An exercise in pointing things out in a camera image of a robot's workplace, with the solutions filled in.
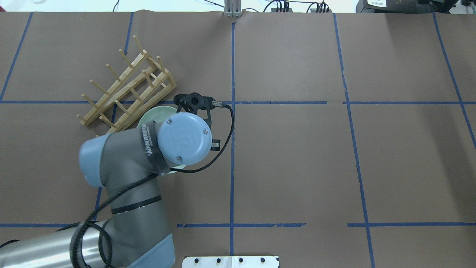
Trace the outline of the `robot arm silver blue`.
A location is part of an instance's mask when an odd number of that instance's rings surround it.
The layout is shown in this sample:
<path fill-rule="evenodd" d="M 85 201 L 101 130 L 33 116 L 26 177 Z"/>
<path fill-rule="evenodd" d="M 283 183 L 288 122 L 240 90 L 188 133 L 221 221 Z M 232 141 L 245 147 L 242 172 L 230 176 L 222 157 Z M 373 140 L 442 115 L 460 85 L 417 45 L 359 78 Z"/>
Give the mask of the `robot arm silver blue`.
<path fill-rule="evenodd" d="M 1 248 L 2 268 L 171 268 L 176 259 L 157 178 L 201 162 L 210 120 L 177 112 L 82 144 L 85 179 L 109 198 L 76 226 Z"/>

